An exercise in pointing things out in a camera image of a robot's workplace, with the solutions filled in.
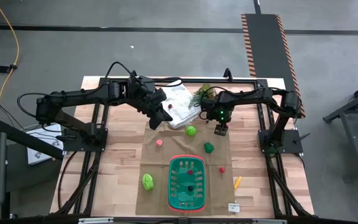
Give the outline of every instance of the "orange marker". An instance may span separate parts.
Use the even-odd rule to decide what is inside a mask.
[[[238,177],[236,180],[236,184],[234,184],[234,189],[237,189],[240,185],[241,177]]]

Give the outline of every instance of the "hazard stripe tape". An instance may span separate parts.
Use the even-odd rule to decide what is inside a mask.
[[[254,56],[252,55],[251,40],[249,38],[247,18],[245,14],[241,14],[242,33],[244,34],[244,41],[246,43],[248,70],[251,77],[256,77]]]
[[[299,90],[299,86],[298,86],[298,80],[296,79],[295,70],[293,69],[292,59],[291,59],[291,55],[290,55],[290,49],[288,48],[287,38],[285,37],[285,33],[284,33],[283,22],[281,21],[281,18],[279,15],[277,15],[277,23],[278,23],[278,28],[280,29],[280,32],[281,32],[281,37],[283,39],[283,44],[284,44],[285,54],[287,55],[288,64],[290,66],[293,85],[295,87],[295,93],[300,98],[301,94],[300,94],[300,90]],[[306,114],[305,114],[305,110],[303,109],[303,105],[301,105],[300,110],[301,110],[301,117],[304,118],[306,116]]]

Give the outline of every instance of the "yellow object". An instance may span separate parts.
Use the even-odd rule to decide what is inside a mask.
[[[16,37],[16,33],[15,31],[13,30],[12,26],[11,26],[11,23],[9,22],[9,20],[7,19],[7,17],[5,16],[4,12],[2,11],[2,9],[0,8],[0,12],[2,14],[2,16],[4,17],[6,23],[8,24],[9,28],[11,28],[11,31],[13,33],[13,36],[15,37],[15,41],[16,41],[16,48],[17,48],[17,52],[16,52],[16,59],[15,59],[15,62],[13,63],[14,65],[17,65],[17,59],[19,59],[19,51],[20,51],[20,47],[19,47],[19,41],[17,41],[17,37]],[[4,84],[2,84],[2,88],[1,88],[1,91],[0,91],[0,99],[1,99],[1,95],[4,91],[4,88],[5,88],[5,84],[6,82],[8,81],[8,79],[11,77],[11,75],[13,74],[13,68],[11,68],[11,71],[9,72],[9,75],[6,77],[5,81],[4,81]]]
[[[236,180],[236,184],[234,184],[234,189],[237,189],[240,185],[241,177],[238,177]]]

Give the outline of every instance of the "pink ball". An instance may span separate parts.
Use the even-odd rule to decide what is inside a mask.
[[[162,140],[157,140],[156,142],[155,142],[156,144],[157,144],[157,146],[162,146]]]

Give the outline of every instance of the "brown cloth mat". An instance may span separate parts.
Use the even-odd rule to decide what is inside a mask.
[[[195,136],[187,136],[185,127],[173,130],[168,123],[162,123],[157,130],[146,124],[143,140],[140,176],[137,191],[136,215],[205,216],[230,215],[228,203],[234,203],[233,173],[231,165],[229,133],[226,136],[214,134],[216,123],[195,120],[191,124],[197,129]],[[161,139],[163,145],[156,146]],[[210,142],[214,151],[208,154],[204,143]],[[168,206],[168,172],[172,156],[192,154],[201,156],[206,163],[206,203],[203,211],[196,213],[173,212]],[[222,175],[219,168],[224,167]],[[153,177],[154,189],[145,190],[142,184],[144,174]]]

